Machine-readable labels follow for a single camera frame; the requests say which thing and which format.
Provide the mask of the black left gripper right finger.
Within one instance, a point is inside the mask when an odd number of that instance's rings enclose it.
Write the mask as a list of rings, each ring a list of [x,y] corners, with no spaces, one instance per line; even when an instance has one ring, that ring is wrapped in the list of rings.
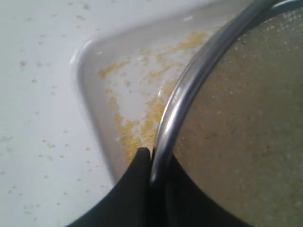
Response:
[[[191,180],[173,156],[165,188],[168,227],[248,227],[210,199]]]

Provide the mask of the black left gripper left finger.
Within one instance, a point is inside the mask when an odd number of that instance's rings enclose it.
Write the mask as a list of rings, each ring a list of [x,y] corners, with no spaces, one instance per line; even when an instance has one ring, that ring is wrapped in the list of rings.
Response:
[[[148,148],[139,148],[128,169],[109,194],[85,215],[71,223],[71,226],[147,226],[150,169],[150,151]]]

